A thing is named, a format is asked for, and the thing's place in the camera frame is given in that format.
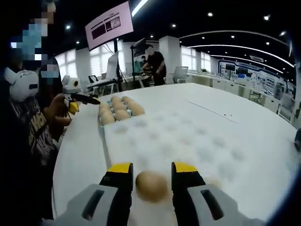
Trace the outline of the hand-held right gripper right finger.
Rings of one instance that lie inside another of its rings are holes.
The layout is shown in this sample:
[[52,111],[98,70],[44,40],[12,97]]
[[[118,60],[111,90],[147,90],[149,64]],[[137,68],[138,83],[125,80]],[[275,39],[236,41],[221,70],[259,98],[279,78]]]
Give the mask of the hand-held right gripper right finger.
[[213,184],[206,184],[198,170],[184,162],[171,164],[172,202],[179,226],[263,226],[238,210],[237,202]]

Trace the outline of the person's left hand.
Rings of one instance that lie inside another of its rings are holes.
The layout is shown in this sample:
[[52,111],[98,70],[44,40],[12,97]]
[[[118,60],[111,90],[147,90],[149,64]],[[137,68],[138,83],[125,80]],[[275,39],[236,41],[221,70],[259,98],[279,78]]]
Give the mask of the person's left hand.
[[64,94],[58,94],[53,98],[48,108],[48,112],[52,118],[55,116],[63,117],[67,115],[68,107],[65,104]]

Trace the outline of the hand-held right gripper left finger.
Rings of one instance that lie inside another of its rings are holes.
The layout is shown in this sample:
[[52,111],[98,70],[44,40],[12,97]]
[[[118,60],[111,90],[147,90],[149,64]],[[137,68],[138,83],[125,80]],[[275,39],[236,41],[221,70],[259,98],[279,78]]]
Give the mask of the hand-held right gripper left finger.
[[134,186],[133,163],[112,165],[99,184],[74,196],[66,211],[45,226],[127,226]]

